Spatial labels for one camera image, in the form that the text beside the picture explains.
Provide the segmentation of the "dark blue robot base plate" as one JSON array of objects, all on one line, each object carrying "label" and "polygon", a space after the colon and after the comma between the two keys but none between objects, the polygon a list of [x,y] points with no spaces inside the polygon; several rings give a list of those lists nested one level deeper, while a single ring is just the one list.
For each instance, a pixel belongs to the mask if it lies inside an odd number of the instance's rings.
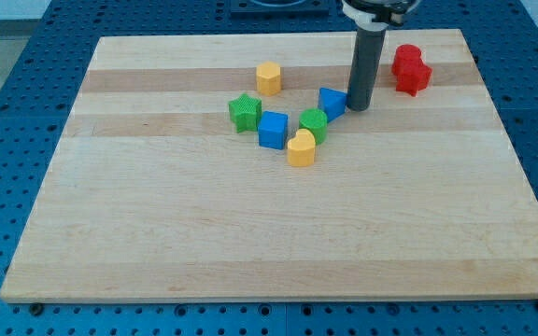
[{"label": "dark blue robot base plate", "polygon": [[328,15],[333,1],[330,0],[229,0],[232,18],[252,18],[255,16],[289,17]]}]

